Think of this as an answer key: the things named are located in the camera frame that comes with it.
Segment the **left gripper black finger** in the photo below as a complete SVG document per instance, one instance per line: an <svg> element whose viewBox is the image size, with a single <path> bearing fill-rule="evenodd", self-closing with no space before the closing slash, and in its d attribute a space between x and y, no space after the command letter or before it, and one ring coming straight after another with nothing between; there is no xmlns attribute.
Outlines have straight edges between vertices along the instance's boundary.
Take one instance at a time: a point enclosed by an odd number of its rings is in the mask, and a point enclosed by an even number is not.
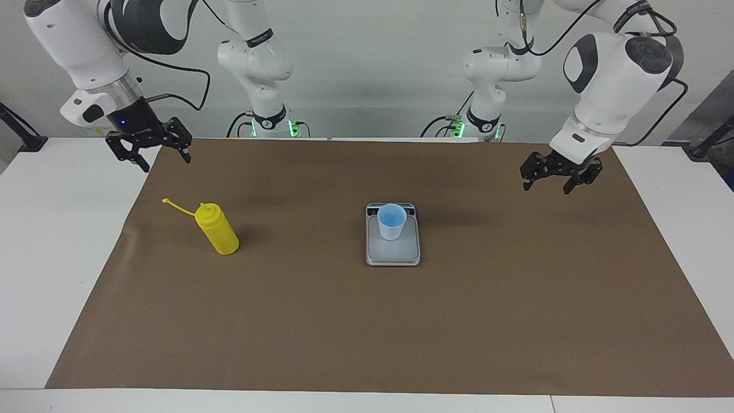
<svg viewBox="0 0 734 413"><path fill-rule="evenodd" d="M564 194L569 195L577 186L592 185L602 170L603 163L601 161L590 161L585 166L571 167L567 173L569 180L563 186Z"/></svg>
<svg viewBox="0 0 734 413"><path fill-rule="evenodd" d="M522 188L529 191L535 181L543 180L553 175L553 152L543 156L539 152L532 152L521 165Z"/></svg>

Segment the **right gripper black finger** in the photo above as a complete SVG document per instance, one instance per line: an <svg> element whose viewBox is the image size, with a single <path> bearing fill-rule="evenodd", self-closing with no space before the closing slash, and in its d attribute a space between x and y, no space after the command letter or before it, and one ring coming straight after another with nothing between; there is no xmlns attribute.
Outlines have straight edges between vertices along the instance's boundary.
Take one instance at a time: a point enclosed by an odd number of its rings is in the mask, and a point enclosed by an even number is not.
<svg viewBox="0 0 734 413"><path fill-rule="evenodd" d="M139 153L139 147L129 141L130 136L123 133L108 133L105 142L119 161L131 162L140 167L144 173L150 171L150 165Z"/></svg>
<svg viewBox="0 0 734 413"><path fill-rule="evenodd" d="M186 164L191 163L189 152L193 138L179 118L170 118L151 133L150 143L175 149Z"/></svg>

